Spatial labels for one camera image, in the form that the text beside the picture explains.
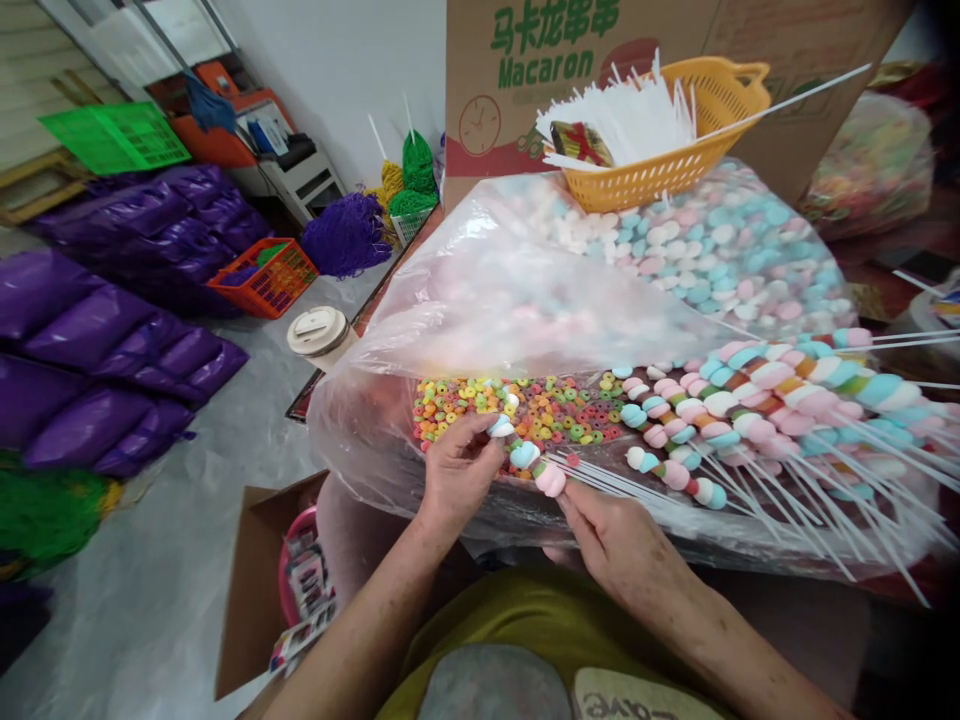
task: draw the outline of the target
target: yellow plastic basket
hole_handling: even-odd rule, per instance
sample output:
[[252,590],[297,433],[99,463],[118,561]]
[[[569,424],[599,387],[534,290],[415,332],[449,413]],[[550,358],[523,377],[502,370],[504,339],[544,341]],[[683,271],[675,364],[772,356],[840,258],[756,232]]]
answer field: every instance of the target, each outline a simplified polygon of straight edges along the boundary
[[[697,102],[697,135],[703,137],[770,107],[763,79],[766,63],[737,65],[726,58],[700,57],[661,69],[671,90],[680,80],[685,91],[693,87]],[[756,121],[716,137],[633,165],[581,172],[564,169],[570,192],[587,212],[611,212],[649,205],[667,191],[680,193],[716,166]]]

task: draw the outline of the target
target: orange basket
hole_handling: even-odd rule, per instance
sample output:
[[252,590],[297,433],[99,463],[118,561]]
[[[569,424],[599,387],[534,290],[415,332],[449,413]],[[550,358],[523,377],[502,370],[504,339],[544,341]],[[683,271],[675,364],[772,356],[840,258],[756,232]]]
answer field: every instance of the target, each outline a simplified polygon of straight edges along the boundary
[[[267,248],[287,243],[243,285],[224,285],[232,272],[257,266],[257,256]],[[207,285],[248,315],[275,320],[317,279],[317,268],[293,238],[264,238],[218,272]]]
[[[701,57],[666,65],[660,71],[671,90],[696,90],[697,135],[703,137],[770,107],[763,79],[766,63],[737,65],[726,58]],[[587,212],[611,212],[649,205],[667,191],[686,190],[710,172],[757,121],[709,140],[644,162],[602,172],[564,169],[570,192]]]

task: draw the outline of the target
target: red plastic basket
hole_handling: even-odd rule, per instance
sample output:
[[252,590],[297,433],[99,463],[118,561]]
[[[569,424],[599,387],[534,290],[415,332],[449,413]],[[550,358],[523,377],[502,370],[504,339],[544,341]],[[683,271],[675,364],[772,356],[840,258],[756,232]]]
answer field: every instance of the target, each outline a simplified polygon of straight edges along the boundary
[[[267,248],[287,243],[243,285],[224,285],[223,279],[232,272],[256,267],[257,256]],[[300,249],[293,238],[264,238],[225,269],[218,272],[207,285],[248,315],[275,320],[303,294],[317,279],[317,268]]]

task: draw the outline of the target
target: person's left hand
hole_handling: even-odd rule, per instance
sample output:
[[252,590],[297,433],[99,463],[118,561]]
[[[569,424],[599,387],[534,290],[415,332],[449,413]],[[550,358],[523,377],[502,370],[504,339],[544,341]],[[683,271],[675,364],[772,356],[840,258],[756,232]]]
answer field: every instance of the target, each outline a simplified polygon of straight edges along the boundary
[[417,515],[455,540],[473,519],[503,464],[503,440],[486,430],[497,413],[461,415],[427,450],[427,487]]

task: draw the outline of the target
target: clock illustration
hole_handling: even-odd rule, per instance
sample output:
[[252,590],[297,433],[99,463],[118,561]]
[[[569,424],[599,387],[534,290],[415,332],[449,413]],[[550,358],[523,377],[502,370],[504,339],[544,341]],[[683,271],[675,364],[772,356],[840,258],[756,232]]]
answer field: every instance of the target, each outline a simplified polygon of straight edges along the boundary
[[460,114],[460,143],[470,155],[484,155],[500,137],[500,108],[489,95],[468,101]]

